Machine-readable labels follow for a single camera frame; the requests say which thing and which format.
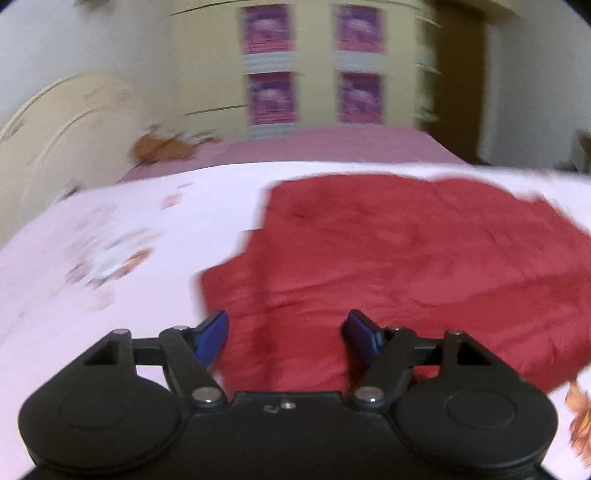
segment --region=poster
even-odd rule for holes
[[[245,7],[242,16],[242,49],[245,54],[294,49],[288,5]]]
[[[248,75],[251,125],[295,122],[296,93],[291,72]]]
[[[384,53],[382,10],[357,5],[336,5],[337,49]]]
[[[347,124],[383,123],[382,77],[373,73],[341,72],[339,121]]]

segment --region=white wall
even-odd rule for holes
[[[0,128],[55,80],[100,70],[130,83],[156,119],[176,108],[168,0],[15,0],[0,14]]]
[[[492,164],[548,168],[591,129],[591,28],[561,0],[525,0],[491,27],[480,153]]]

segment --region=door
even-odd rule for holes
[[[462,160],[478,157],[486,74],[485,20],[482,13],[446,0],[436,3],[441,29],[436,40],[435,113],[428,132]]]

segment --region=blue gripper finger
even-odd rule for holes
[[[345,341],[360,356],[365,367],[369,367],[381,351],[382,332],[359,310],[351,310],[343,324]]]
[[[229,319],[223,310],[214,312],[196,329],[195,357],[203,367],[209,367],[220,354],[228,338]]]

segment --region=red cloth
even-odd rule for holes
[[[230,315],[231,391],[348,390],[350,309],[423,337],[465,330],[546,391],[591,362],[591,239],[542,199],[477,181],[281,183],[202,287]]]

